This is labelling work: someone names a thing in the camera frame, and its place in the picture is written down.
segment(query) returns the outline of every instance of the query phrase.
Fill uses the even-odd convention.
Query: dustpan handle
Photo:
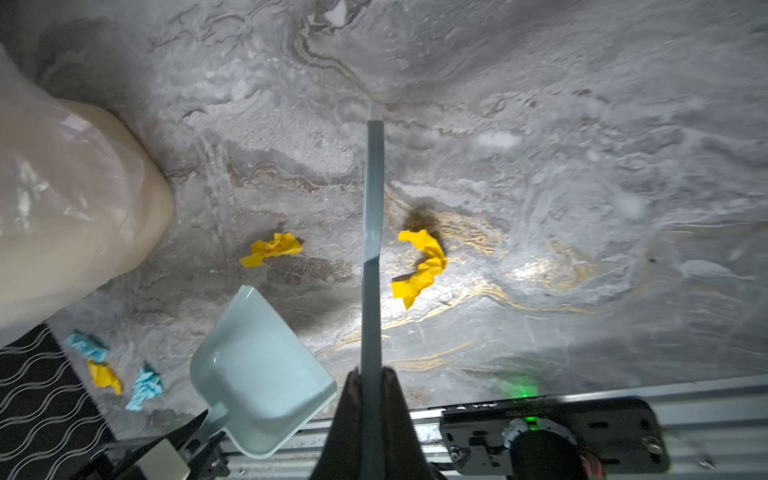
[[[381,421],[382,326],[379,256],[384,222],[384,123],[368,122],[365,210],[362,218],[362,461],[360,478],[384,478]]]
[[[203,425],[200,425],[200,428],[181,447],[179,452],[184,456],[184,460],[189,462],[200,453],[208,443],[208,439],[220,432],[229,419],[229,412],[220,403],[210,409]]]

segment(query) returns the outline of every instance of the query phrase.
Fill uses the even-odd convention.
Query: screw
[[[705,458],[701,462],[699,462],[699,466],[703,468],[704,470],[714,470],[715,469],[715,461],[711,458]]]
[[[641,442],[648,453],[652,455],[661,455],[664,453],[664,447],[661,446],[661,442],[656,437],[643,437]]]
[[[458,461],[462,457],[462,450],[456,445],[452,446],[449,450],[451,452],[451,460]]]

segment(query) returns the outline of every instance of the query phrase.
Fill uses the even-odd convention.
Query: wavy pattern mat
[[[0,479],[70,478],[111,440],[48,326],[0,348]]]

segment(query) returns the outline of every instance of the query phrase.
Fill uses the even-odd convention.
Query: dustpan
[[[336,396],[336,381],[252,286],[243,285],[190,365],[210,406],[188,455],[224,430],[245,455],[266,458]]]

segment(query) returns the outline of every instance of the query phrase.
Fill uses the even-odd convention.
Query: green light
[[[525,421],[528,423],[528,430],[533,432],[538,430],[538,419],[536,417],[525,417]]]
[[[538,384],[526,376],[509,376],[499,382],[499,387],[508,399],[528,399],[538,396]]]

